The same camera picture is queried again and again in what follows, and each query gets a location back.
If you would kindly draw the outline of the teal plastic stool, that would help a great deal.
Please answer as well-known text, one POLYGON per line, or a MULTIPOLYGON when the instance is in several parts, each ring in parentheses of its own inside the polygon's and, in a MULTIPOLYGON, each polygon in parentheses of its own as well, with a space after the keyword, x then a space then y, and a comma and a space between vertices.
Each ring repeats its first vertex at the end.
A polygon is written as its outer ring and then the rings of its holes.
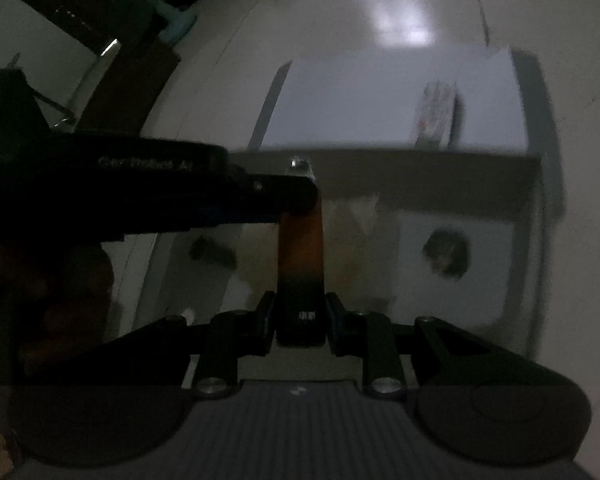
POLYGON ((175 47, 198 21, 192 9, 181 11, 163 0, 112 0, 117 20, 134 36, 159 39, 175 47))

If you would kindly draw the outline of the white labelled packet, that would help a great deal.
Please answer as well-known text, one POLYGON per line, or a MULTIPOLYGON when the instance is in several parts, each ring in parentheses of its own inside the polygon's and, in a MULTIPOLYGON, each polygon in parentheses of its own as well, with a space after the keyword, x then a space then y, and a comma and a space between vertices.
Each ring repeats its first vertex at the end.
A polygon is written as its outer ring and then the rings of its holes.
POLYGON ((412 137, 416 148, 445 150, 452 145, 458 107, 456 84, 431 81, 415 108, 412 137))

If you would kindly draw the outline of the open white storage box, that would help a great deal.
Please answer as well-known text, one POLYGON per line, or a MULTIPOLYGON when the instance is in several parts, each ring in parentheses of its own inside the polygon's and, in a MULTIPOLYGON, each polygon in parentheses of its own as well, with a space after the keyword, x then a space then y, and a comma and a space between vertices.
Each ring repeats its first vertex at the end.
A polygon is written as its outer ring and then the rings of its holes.
MULTIPOLYGON (((306 150, 303 157, 322 193, 325 287, 346 307, 405 324, 436 316, 531 353, 543 231, 537 157, 412 148, 306 150), (441 228, 470 243, 458 281, 434 274, 422 256, 441 228)), ((108 244, 116 274, 112 330, 122 335, 168 313, 204 322, 253 308, 276 285, 277 235, 275 223, 239 223, 108 244), (200 236, 232 248, 237 268, 190 260, 200 236)))

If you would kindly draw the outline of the grey round toy ball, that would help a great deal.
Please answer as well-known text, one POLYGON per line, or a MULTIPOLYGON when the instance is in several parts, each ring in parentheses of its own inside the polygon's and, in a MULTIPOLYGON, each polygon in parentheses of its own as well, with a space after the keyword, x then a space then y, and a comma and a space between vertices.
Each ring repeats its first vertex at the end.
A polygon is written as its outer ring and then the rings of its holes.
POLYGON ((469 268, 468 237, 457 230, 435 229, 422 246, 422 256, 429 262, 434 274, 458 281, 469 268))

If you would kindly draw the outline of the orange black lighter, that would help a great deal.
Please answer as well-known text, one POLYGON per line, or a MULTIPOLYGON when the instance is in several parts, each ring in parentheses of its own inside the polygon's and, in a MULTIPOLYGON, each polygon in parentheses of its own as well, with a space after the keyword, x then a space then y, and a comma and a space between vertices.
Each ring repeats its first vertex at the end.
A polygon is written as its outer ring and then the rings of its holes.
POLYGON ((299 210, 279 223, 276 342, 282 348, 321 348, 326 342, 321 191, 309 159, 292 156, 286 175, 306 189, 294 198, 299 210))

